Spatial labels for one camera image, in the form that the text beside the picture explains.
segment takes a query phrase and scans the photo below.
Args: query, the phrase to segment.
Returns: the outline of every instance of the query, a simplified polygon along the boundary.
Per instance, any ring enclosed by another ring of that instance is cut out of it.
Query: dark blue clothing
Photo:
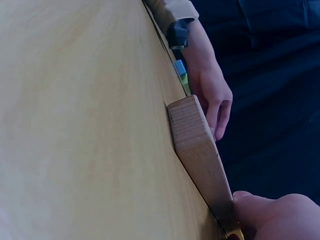
[[[234,102],[217,143],[233,191],[320,204],[320,0],[193,0]]]

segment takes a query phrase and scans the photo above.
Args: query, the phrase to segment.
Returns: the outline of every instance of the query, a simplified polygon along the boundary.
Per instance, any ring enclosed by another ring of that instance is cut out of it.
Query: blue object
[[[186,68],[181,60],[175,61],[174,65],[180,76],[187,73]]]
[[[191,95],[190,87],[189,87],[189,81],[188,81],[188,74],[186,71],[186,68],[181,60],[177,60],[174,63],[175,69],[177,70],[180,79],[181,79],[181,85],[185,91],[185,93],[189,96]]]

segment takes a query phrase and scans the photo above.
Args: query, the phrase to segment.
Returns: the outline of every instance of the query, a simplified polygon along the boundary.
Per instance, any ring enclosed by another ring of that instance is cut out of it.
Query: light wood surface
[[[171,103],[175,150],[203,199],[227,232],[238,229],[233,197],[214,137],[197,96]]]
[[[217,240],[140,0],[0,2],[0,239]]]

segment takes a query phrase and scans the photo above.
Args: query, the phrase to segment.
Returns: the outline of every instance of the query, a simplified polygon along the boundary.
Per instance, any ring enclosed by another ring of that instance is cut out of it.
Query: finger
[[[220,104],[218,102],[209,102],[208,111],[205,116],[213,136],[216,132],[219,107]]]
[[[215,138],[217,141],[221,140],[225,134],[226,127],[230,119],[231,102],[223,101],[220,105],[220,114],[218,124],[216,125]]]
[[[240,191],[233,194],[233,202],[235,214],[240,223],[258,230],[264,224],[268,208],[274,200]]]

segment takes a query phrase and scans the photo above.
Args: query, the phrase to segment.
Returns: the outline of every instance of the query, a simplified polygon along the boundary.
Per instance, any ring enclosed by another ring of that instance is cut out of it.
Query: person
[[[231,190],[320,204],[320,0],[144,1],[186,63]]]
[[[320,207],[304,195],[271,200],[238,191],[233,198],[236,215],[247,229],[246,240],[320,239]],[[228,240],[239,238],[231,235]]]

